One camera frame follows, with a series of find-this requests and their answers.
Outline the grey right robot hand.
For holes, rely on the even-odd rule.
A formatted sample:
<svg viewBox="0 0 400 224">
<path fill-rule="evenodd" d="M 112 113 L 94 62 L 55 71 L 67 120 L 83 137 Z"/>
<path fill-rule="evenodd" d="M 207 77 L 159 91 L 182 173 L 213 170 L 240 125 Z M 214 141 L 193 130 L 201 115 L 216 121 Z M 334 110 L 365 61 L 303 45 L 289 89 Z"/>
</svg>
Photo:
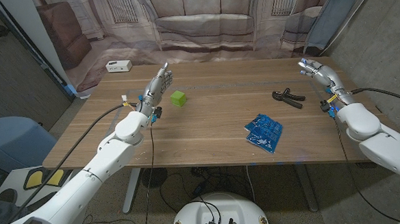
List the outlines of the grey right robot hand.
<svg viewBox="0 0 400 224">
<path fill-rule="evenodd" d="M 311 59 L 301 59 L 297 63 L 302 68 L 302 74 L 310 76 L 318 83 L 329 88 L 333 95 L 337 95 L 337 100 L 343 105 L 355 103 L 355 99 L 348 92 L 336 72 L 320 62 Z"/>
</svg>

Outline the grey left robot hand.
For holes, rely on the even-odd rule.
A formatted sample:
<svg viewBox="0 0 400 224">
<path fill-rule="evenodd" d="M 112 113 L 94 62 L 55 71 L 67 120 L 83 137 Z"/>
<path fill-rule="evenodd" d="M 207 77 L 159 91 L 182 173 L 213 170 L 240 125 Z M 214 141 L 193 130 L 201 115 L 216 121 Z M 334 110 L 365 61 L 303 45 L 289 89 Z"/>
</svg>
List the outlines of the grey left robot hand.
<svg viewBox="0 0 400 224">
<path fill-rule="evenodd" d="M 162 96 L 167 88 L 173 83 L 172 72 L 168 70 L 168 63 L 166 62 L 160 68 L 157 75 L 151 79 L 143 92 L 143 98 L 138 103 L 136 111 L 150 116 L 161 102 Z"/>
</svg>

